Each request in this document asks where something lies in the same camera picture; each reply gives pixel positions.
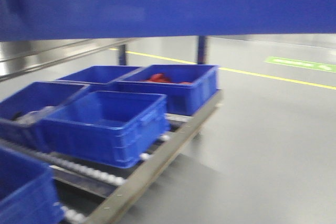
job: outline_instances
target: yellow floor line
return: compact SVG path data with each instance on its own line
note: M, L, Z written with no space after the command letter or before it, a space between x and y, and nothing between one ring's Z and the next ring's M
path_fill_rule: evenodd
M117 48L110 48L110 50L116 51ZM151 58L156 58L156 59L169 60L169 61L174 61L174 62L178 62L178 63L195 64L194 62L191 62L191 61L162 57L162 56L158 56L158 55L144 54L144 53L141 53L141 52L127 51L127 53L132 54L132 55L140 55L140 56L146 56L146 57L151 57ZM232 69L232 68L220 67L219 69L224 70L224 71L234 72L234 73L248 74L250 76L258 76L258 77L263 77L263 78L268 78L268 79L273 79L273 80L287 81L287 82L293 82L293 83L309 85L309 86L314 86L314 87L319 87L319 88L336 90L336 87L323 85L323 84L318 84L318 83L313 83L313 82L299 81L299 80L288 79L288 78L283 78L283 77L278 77L278 76L269 76L268 74L253 73L253 72L248 72L248 71L243 71L243 70L238 70L238 69Z

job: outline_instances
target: green floor sign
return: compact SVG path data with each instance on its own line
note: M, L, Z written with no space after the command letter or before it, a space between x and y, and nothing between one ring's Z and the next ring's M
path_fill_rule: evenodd
M336 73L336 65L331 65L331 64L323 64L323 63L317 63L317 62L311 62L311 61L293 60L293 59L278 58L278 57L268 57L265 60L265 62Z

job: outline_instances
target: crate handle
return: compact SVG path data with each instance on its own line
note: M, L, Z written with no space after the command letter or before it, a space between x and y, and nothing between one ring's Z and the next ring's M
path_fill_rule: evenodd
M140 122L142 125L147 125L150 123L153 119L157 118L157 110L153 110L147 115L145 115L142 119L140 119Z

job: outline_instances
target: red object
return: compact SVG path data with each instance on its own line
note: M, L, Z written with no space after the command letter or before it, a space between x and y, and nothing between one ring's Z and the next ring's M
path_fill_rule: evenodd
M164 73L153 74L146 82L159 82L159 83L173 83L172 80L165 76ZM192 84L191 82L183 81L180 84Z
M156 73L156 74L153 74L151 77L150 77L150 81L157 81L159 79L162 79L164 78L164 74L163 73Z

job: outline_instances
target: metal rack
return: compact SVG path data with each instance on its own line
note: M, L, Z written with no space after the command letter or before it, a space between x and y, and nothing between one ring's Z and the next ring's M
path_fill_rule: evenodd
M161 136L132 168L119 169L59 153L41 153L5 140L0 143L49 162L54 170L60 201L85 217L72 216L66 223L108 224L118 221L177 157L182 147L200 131L202 124L220 105L218 90L193 116L167 114L171 130Z

